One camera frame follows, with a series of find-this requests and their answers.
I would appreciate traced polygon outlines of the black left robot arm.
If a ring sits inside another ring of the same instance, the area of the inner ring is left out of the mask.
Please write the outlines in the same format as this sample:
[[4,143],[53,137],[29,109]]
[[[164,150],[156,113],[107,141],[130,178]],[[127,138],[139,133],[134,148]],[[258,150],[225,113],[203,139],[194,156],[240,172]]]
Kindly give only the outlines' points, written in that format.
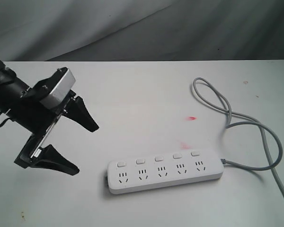
[[50,169],[68,175],[79,173],[79,168],[64,158],[53,145],[41,146],[62,116],[89,132],[99,129],[82,97],[72,90],[75,81],[71,70],[62,67],[30,87],[0,60],[0,115],[5,114],[9,120],[31,132],[15,164],[22,168]]

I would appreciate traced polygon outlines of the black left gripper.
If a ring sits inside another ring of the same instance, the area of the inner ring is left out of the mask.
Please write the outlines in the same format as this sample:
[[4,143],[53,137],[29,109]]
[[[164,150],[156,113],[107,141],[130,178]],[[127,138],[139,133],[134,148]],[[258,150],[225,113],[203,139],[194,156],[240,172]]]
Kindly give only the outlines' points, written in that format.
[[89,114],[83,99],[70,90],[64,100],[55,108],[47,109],[40,101],[49,93],[47,80],[43,79],[30,88],[12,108],[8,116],[28,129],[32,134],[25,143],[14,163],[22,168],[41,168],[76,175],[79,168],[65,159],[52,145],[39,147],[47,134],[56,124],[66,108],[65,117],[73,120],[89,132],[99,129],[98,124]]

